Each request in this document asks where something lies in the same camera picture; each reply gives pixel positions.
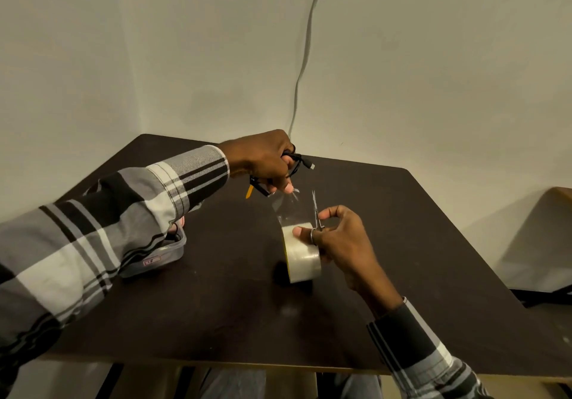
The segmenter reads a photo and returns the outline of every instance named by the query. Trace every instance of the left hand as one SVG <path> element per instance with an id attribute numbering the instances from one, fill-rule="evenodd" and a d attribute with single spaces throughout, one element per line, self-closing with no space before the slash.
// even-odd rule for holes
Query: left hand
<path id="1" fill-rule="evenodd" d="M 244 174 L 261 178 L 270 193 L 276 190 L 291 193 L 294 190 L 288 178 L 294 161 L 290 157 L 282 157 L 284 151 L 294 152 L 294 145 L 284 130 L 228 140 L 219 144 L 218 148 L 228 160 L 231 178 Z"/>

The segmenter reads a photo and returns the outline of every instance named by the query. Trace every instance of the dark wooden table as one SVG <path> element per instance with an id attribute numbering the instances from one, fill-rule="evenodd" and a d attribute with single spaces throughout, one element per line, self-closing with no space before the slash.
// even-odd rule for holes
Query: dark wooden table
<path id="1" fill-rule="evenodd" d="M 67 193 L 202 142 L 141 135 Z M 572 354 L 537 323 L 404 169 L 313 158 L 294 183 L 310 209 L 342 203 L 365 223 L 379 262 L 451 353 L 478 373 L 572 377 Z M 329 265 L 289 285 L 268 199 L 232 180 L 186 216 L 184 257 L 132 280 L 69 326 L 48 358 L 312 367 L 387 373 L 370 315 Z"/>

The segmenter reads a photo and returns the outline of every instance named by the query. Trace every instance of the white cable on wall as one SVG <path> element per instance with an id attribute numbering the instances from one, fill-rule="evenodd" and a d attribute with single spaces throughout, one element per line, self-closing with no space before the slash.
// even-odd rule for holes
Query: white cable on wall
<path id="1" fill-rule="evenodd" d="M 296 120 L 296 114 L 298 112 L 298 86 L 300 84 L 300 79 L 304 75 L 306 65 L 308 64 L 308 56 L 310 54 L 310 44 L 312 42 L 312 16 L 314 13 L 314 8 L 316 7 L 317 4 L 318 0 L 312 0 L 312 6 L 310 7 L 310 14 L 308 15 L 308 23 L 306 24 L 306 41 L 304 44 L 304 57 L 302 59 L 302 67 L 300 68 L 298 79 L 296 80 L 296 86 L 294 87 L 294 111 L 292 113 L 290 128 L 288 129 L 288 137 L 290 138 L 292 138 L 292 128 L 294 128 L 294 121 Z"/>

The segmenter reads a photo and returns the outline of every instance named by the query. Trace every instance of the black and white plaid shirt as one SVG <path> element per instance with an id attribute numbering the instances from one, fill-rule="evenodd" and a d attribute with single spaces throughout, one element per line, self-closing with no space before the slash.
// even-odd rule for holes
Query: black and white plaid shirt
<path id="1" fill-rule="evenodd" d="M 0 225 L 0 398 L 18 367 L 46 352 L 103 300 L 118 272 L 151 253 L 168 228 L 221 188 L 228 162 L 203 146 L 101 179 L 84 196 Z M 368 325 L 407 398 L 488 397 L 409 301 Z"/>

